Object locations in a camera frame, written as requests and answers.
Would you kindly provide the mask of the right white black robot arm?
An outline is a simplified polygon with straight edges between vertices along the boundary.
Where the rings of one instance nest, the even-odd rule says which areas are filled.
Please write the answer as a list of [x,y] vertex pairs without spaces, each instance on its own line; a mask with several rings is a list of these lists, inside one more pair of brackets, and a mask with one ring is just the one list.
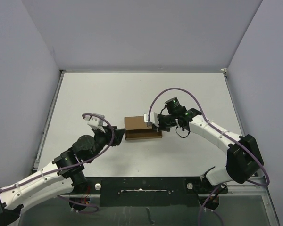
[[220,149],[226,156],[223,167],[208,169],[200,181],[201,189],[207,193],[218,184],[235,181],[243,184],[264,165],[258,144],[251,135],[238,135],[206,120],[195,108],[186,109],[176,97],[165,102],[168,114],[150,112],[144,114],[144,121],[155,131],[169,132],[181,128],[197,134]]

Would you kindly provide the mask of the brown cardboard paper box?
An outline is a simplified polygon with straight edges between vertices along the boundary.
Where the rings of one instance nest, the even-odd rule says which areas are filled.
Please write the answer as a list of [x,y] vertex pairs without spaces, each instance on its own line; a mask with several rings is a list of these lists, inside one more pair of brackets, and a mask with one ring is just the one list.
[[161,131],[155,131],[152,129],[152,127],[147,126],[147,124],[144,122],[143,116],[124,117],[124,126],[126,130],[126,141],[163,137]]

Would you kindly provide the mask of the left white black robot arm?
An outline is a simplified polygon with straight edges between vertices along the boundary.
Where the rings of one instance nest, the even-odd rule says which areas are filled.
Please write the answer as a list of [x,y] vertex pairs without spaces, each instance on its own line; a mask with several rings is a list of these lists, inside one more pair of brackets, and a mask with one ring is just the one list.
[[29,208],[60,194],[86,189],[84,164],[91,163],[101,151],[121,144],[125,129],[104,126],[94,135],[83,135],[66,151],[41,170],[6,187],[0,187],[0,226],[17,221]]

